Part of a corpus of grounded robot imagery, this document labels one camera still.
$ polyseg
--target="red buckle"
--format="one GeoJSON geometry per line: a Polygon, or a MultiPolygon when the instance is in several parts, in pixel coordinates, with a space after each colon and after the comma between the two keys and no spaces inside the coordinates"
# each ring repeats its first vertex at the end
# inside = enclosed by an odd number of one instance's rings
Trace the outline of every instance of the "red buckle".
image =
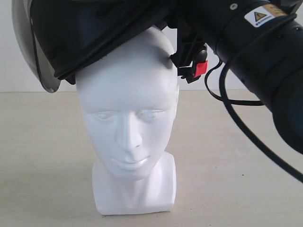
{"type": "Polygon", "coordinates": [[[205,74],[207,72],[207,68],[208,68],[208,61],[198,63],[196,66],[196,74],[195,74],[194,78],[205,74]]]}

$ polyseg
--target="laser warning label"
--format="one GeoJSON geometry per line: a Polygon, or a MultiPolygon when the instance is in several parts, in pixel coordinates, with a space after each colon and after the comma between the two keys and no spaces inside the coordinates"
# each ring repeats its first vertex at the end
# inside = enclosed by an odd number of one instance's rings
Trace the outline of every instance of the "laser warning label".
{"type": "Polygon", "coordinates": [[[267,4],[265,6],[260,6],[246,14],[245,19],[250,22],[254,27],[260,27],[268,21],[275,19],[276,17],[281,17],[285,15],[286,13],[278,7],[272,4],[267,4]]]}

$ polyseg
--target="white background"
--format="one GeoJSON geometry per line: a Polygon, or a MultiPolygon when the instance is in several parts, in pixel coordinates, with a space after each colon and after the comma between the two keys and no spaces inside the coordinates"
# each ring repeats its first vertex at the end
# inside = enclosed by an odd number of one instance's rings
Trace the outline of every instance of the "white background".
{"type": "MultiPolygon", "coordinates": [[[[297,21],[303,24],[303,7],[298,11],[297,21]]],[[[165,29],[164,33],[169,37],[175,49],[177,47],[177,31],[165,29]]],[[[218,62],[212,50],[209,49],[209,68],[218,62]]],[[[216,70],[210,78],[211,89],[218,89],[218,76],[220,69],[216,70]]],[[[205,89],[203,80],[187,84],[185,80],[179,80],[182,90],[205,89]]],[[[229,73],[227,78],[228,89],[245,88],[239,80],[229,73]]],[[[0,0],[0,92],[41,92],[44,91],[25,63],[18,48],[17,41],[12,28],[11,3],[10,0],[0,0]]],[[[75,86],[69,85],[66,81],[61,83],[59,91],[75,91],[75,86]]]]}

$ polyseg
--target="black helmet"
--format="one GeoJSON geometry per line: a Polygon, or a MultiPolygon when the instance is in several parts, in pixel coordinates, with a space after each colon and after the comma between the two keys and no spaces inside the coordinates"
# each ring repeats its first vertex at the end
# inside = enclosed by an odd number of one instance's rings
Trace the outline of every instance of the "black helmet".
{"type": "Polygon", "coordinates": [[[171,0],[12,0],[13,27],[23,57],[43,88],[61,80],[155,25],[174,7],[171,0]]]}

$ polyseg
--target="yellow warning triangle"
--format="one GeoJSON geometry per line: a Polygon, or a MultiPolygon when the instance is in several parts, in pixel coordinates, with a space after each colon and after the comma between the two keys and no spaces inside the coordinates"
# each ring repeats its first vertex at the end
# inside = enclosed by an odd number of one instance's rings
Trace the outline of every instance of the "yellow warning triangle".
{"type": "Polygon", "coordinates": [[[262,18],[264,18],[266,16],[267,16],[266,14],[255,12],[256,22],[258,22],[259,20],[261,20],[262,18]]]}

